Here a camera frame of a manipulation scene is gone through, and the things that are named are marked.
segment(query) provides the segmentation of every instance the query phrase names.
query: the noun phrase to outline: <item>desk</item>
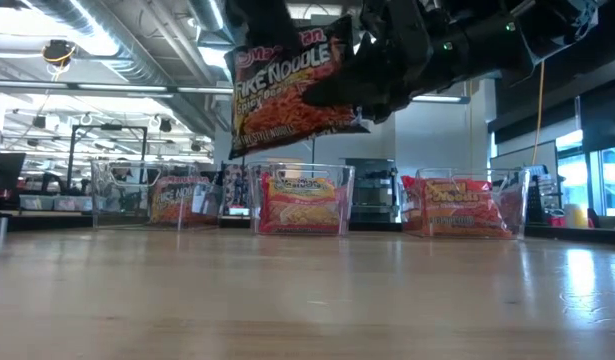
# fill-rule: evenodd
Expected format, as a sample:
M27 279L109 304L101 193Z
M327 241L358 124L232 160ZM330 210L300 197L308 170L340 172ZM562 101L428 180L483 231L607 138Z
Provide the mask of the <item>desk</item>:
M0 248L0 360L615 359L615 247L48 231Z

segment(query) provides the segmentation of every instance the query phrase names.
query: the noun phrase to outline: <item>computer monitor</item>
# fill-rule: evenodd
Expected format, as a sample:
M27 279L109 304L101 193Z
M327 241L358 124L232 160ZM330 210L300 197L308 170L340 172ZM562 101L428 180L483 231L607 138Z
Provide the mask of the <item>computer monitor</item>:
M24 162L25 154L0 154L0 190L16 188Z

